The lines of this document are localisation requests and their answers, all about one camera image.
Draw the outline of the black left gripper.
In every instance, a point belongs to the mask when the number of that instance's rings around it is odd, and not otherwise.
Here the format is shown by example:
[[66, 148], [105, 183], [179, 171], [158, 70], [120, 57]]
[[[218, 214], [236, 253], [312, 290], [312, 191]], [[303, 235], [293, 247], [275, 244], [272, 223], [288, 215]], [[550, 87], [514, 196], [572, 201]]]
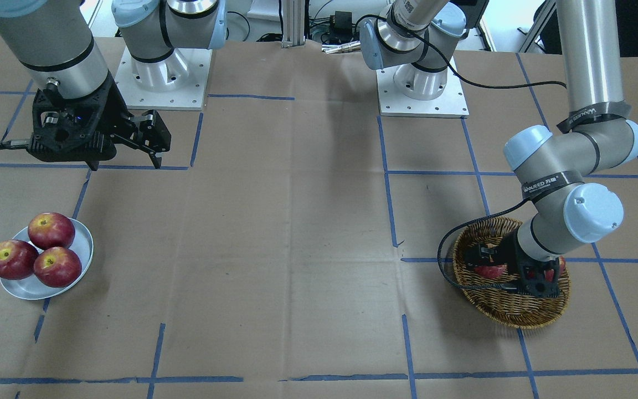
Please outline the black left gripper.
[[509, 232], [496, 247], [478, 242], [465, 250], [466, 268], [473, 271], [479, 265], [507, 266], [507, 273], [514, 274], [517, 279], [511, 283], [503, 283], [501, 288], [521, 295], [532, 295], [539, 298], [556, 298], [560, 296], [558, 278], [549, 283], [544, 280], [542, 268], [536, 266], [537, 261], [522, 250], [517, 240], [517, 231]]

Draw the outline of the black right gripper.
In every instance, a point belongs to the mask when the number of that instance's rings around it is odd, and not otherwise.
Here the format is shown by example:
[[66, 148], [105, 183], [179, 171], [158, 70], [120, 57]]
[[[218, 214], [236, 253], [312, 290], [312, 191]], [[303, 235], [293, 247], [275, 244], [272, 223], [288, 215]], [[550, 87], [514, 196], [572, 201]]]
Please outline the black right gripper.
[[64, 99], [63, 85], [48, 78], [34, 99], [33, 133], [26, 151], [44, 162], [83, 161], [91, 171], [100, 161], [117, 154], [116, 145], [124, 144], [143, 151], [153, 167], [162, 166], [162, 153], [171, 148], [172, 137], [155, 110], [134, 116], [111, 74], [91, 94]]

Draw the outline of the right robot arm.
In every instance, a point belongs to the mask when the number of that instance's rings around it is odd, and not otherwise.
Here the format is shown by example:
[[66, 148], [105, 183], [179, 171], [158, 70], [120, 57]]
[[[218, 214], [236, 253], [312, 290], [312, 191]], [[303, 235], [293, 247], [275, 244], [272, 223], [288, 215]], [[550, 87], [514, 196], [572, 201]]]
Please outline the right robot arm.
[[[158, 111], [135, 116], [80, 11], [81, 1], [0, 1], [0, 36], [38, 86], [28, 139], [0, 142], [43, 162], [86, 162], [97, 170], [123, 144], [155, 168], [172, 137]], [[182, 49], [225, 42], [223, 1], [114, 1], [111, 11], [142, 88], [174, 89], [191, 70]]]

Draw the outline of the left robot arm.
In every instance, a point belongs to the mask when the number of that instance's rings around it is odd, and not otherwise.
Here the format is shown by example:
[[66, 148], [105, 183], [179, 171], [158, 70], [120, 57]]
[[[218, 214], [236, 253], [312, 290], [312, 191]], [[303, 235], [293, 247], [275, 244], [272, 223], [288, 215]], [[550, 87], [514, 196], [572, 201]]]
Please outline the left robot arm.
[[[453, 260], [469, 270], [506, 266], [509, 283], [469, 285], [534, 297], [557, 297], [561, 255], [597, 242], [624, 217], [618, 196], [583, 177], [638, 157], [638, 124], [629, 119], [619, 58], [613, 1], [557, 1], [564, 86], [569, 115], [560, 135], [536, 125], [504, 146], [511, 170], [521, 182], [522, 203], [537, 214], [506, 233], [496, 247], [476, 243]], [[407, 98], [430, 101], [446, 88], [450, 59], [466, 18], [448, 1], [395, 1], [382, 15], [357, 22], [361, 51], [372, 70], [396, 67], [393, 83]]]

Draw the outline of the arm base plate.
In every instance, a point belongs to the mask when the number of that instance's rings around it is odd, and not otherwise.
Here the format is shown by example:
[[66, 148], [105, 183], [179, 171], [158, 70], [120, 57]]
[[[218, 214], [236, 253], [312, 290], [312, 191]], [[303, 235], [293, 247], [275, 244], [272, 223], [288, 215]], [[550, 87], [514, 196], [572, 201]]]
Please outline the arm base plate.
[[466, 118], [470, 111], [461, 80], [449, 68], [430, 75], [412, 65], [377, 70], [382, 116]]
[[144, 63], [122, 54], [115, 81], [127, 108], [202, 111], [213, 51], [174, 49], [164, 60]]

